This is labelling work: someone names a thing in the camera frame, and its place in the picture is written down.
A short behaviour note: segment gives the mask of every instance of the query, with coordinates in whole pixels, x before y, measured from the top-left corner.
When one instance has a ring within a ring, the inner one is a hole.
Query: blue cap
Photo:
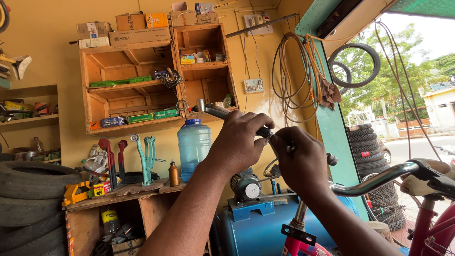
[[[201,124],[202,121],[200,119],[189,119],[185,121],[185,125],[191,125],[191,124]]]

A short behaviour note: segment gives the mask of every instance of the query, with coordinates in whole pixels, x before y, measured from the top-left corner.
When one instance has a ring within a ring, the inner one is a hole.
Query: wooden crate
[[[178,59],[178,71],[184,74],[182,97],[188,106],[195,106],[201,98],[206,104],[220,102],[226,94],[232,94],[232,106],[228,109],[239,109],[223,24],[179,26],[173,27],[172,32],[175,52],[193,54],[208,50],[212,61],[181,65]],[[227,61],[215,61],[217,53],[226,55]],[[203,122],[219,120],[204,112],[186,111],[185,114],[188,118],[201,118]]]
[[[171,40],[80,49],[86,132],[119,137],[170,128],[183,123],[179,117],[90,130],[89,123],[109,116],[126,117],[169,108],[182,99],[181,86],[167,88],[162,80],[136,82],[113,87],[90,87],[91,82],[121,80],[151,75],[167,67],[176,69],[175,47]]]

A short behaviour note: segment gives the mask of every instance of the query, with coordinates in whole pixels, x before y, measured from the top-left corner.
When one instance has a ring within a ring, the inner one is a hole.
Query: tire stack
[[[0,256],[66,256],[65,185],[74,169],[30,161],[0,162]]]
[[[360,179],[390,167],[382,153],[378,151],[377,135],[370,123],[346,127],[346,130]],[[371,201],[371,211],[378,221],[387,223],[391,231],[404,227],[406,221],[398,206],[398,195],[392,182],[368,193],[368,196]]]

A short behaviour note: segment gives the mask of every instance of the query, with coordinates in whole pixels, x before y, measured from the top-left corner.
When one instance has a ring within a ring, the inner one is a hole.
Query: yellow tool
[[[63,203],[61,203],[61,206],[65,207],[73,205],[77,202],[87,199],[87,193],[92,189],[89,184],[90,181],[84,181],[77,184],[66,185],[65,199],[63,200]]]

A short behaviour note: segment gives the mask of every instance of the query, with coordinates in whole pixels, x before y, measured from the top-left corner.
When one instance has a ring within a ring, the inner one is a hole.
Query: water jug
[[[200,119],[189,119],[177,132],[182,179],[188,182],[212,145],[212,131]]]

